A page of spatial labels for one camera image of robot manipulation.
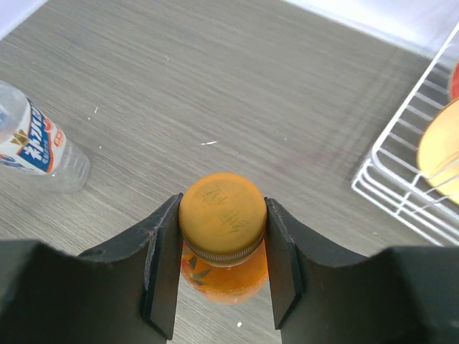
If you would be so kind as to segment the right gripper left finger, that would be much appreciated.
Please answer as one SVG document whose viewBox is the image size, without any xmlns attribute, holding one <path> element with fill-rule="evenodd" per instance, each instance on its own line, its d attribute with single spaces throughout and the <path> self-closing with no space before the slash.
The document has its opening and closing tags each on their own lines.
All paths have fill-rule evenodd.
<svg viewBox="0 0 459 344">
<path fill-rule="evenodd" d="M 176 315 L 180 195 L 74 256 L 32 239 L 1 243 L 3 343 L 165 343 Z"/>
</svg>

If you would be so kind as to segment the red and teal plate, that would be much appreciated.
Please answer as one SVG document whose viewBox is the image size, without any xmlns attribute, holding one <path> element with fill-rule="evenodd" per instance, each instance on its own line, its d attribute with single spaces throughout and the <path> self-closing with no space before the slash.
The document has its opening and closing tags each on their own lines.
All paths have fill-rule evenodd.
<svg viewBox="0 0 459 344">
<path fill-rule="evenodd" d="M 459 62 L 455 64 L 451 73 L 448 89 L 450 101 L 454 101 L 459 98 Z"/>
</svg>

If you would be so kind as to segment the clear plastic water bottle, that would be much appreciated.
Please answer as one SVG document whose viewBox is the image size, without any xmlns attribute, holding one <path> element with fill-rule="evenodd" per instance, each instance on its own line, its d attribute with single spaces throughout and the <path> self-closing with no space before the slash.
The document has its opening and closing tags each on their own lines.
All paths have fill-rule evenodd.
<svg viewBox="0 0 459 344">
<path fill-rule="evenodd" d="M 1 166 L 45 191 L 73 192 L 86 183 L 89 158 L 21 90 L 1 82 Z"/>
</svg>

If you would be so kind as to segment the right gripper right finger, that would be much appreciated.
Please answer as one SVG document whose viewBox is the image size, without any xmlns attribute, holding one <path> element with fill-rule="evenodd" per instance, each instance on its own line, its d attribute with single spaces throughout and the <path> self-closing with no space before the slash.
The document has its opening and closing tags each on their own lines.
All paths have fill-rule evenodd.
<svg viewBox="0 0 459 344">
<path fill-rule="evenodd" d="M 456 343 L 458 249 L 388 247 L 365 257 L 266 201 L 275 328 L 283 343 Z"/>
</svg>

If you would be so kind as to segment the orange juice bottle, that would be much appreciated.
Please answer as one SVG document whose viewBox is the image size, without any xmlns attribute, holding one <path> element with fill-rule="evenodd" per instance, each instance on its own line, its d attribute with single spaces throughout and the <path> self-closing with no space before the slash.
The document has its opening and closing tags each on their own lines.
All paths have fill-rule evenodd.
<svg viewBox="0 0 459 344">
<path fill-rule="evenodd" d="M 245 262 L 217 267 L 198 258 L 186 244 L 182 247 L 181 275 L 208 300 L 236 305 L 256 295 L 268 282 L 265 245 L 261 244 Z"/>
</svg>

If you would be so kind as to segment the orange bottle cap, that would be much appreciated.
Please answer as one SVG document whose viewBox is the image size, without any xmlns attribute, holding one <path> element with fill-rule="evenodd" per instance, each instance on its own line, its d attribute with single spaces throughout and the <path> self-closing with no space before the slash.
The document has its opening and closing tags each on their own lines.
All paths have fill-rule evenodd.
<svg viewBox="0 0 459 344">
<path fill-rule="evenodd" d="M 200 178 L 179 204 L 179 227 L 186 245 L 214 266 L 248 260 L 264 239 L 267 220 L 259 188 L 235 173 Z"/>
</svg>

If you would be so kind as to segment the cream floral plate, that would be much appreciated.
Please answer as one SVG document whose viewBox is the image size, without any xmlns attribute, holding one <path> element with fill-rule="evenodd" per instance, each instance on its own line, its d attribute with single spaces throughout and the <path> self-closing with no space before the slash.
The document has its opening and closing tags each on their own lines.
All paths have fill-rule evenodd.
<svg viewBox="0 0 459 344">
<path fill-rule="evenodd" d="M 434 190 L 458 203 L 458 100 L 427 127 L 418 146 L 417 167 Z"/>
</svg>

